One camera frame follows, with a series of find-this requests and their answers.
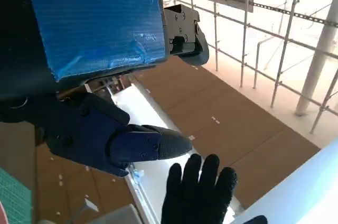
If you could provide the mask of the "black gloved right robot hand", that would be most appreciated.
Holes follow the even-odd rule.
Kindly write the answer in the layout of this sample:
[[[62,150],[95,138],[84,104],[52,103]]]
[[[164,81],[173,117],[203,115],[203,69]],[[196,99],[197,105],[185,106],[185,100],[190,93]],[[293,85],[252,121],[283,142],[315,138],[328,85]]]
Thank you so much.
[[[237,174],[231,167],[218,173],[219,158],[215,154],[202,162],[192,154],[185,167],[171,166],[161,223],[223,223],[234,189]]]

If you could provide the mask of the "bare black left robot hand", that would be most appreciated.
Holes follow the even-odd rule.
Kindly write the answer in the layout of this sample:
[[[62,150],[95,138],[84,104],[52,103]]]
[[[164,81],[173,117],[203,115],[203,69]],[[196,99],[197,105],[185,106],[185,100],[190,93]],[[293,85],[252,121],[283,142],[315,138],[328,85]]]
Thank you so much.
[[[1,0],[1,121],[44,129],[52,154],[124,177],[133,162],[192,149],[181,133],[130,123],[89,93],[58,93],[155,67],[209,59],[197,11],[162,0]]]

